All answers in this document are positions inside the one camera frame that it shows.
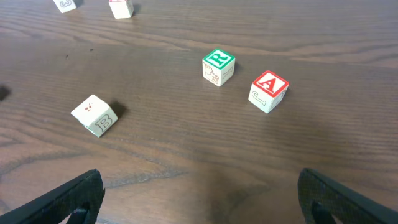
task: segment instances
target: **wooden table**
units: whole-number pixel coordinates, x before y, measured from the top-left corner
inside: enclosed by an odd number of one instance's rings
[[[0,214],[89,169],[98,223],[303,223],[304,167],[398,210],[397,1],[77,4],[0,2]],[[290,82],[270,114],[248,101],[265,70]],[[101,138],[70,114],[91,94],[120,115]]]

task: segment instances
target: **white block face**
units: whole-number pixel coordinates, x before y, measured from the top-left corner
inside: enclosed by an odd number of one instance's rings
[[[76,9],[76,4],[73,0],[54,0],[54,3],[62,13]]]
[[[215,49],[202,60],[202,64],[203,77],[216,86],[221,86],[234,74],[235,57]]]
[[[111,107],[95,95],[87,98],[71,114],[97,137],[118,120]]]
[[[130,18],[134,12],[131,0],[109,0],[109,6],[115,19]]]
[[[289,83],[271,71],[264,72],[251,85],[249,101],[269,113],[285,96]]]

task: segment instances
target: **white block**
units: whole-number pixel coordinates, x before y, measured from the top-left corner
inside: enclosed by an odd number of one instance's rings
[[[111,107],[95,95],[87,98],[71,114],[97,137],[118,120]]]
[[[202,60],[203,77],[215,84],[223,85],[234,74],[235,57],[224,50],[214,49]]]
[[[109,0],[109,6],[115,19],[130,18],[134,12],[131,0]]]
[[[289,83],[272,71],[264,72],[251,85],[249,101],[269,113],[285,96]]]
[[[54,3],[62,13],[76,9],[76,4],[73,0],[54,0]]]

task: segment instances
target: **green border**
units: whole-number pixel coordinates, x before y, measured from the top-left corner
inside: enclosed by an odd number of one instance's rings
[[[226,54],[226,55],[228,55],[228,56],[231,57],[231,59],[230,59],[229,61],[227,61],[221,68],[218,67],[217,65],[211,63],[209,60],[207,60],[207,58],[208,58],[212,53],[214,53],[216,50],[219,50],[219,51],[223,52],[224,54]],[[228,52],[225,52],[225,51],[222,50],[222,49],[214,49],[212,52],[210,52],[210,54],[206,55],[206,57],[204,58],[204,60],[205,60],[206,62],[210,63],[210,65],[212,65],[212,66],[214,66],[214,67],[216,67],[216,68],[218,68],[218,69],[223,69],[223,68],[225,68],[225,66],[227,66],[229,63],[231,63],[232,60],[234,60],[234,59],[235,59],[235,57],[234,57],[233,55],[231,55],[231,54],[228,53]]]

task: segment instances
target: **green block face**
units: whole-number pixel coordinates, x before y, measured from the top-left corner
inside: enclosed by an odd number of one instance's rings
[[[223,69],[227,64],[232,62],[234,58],[234,56],[221,49],[214,49],[204,60],[218,69]]]

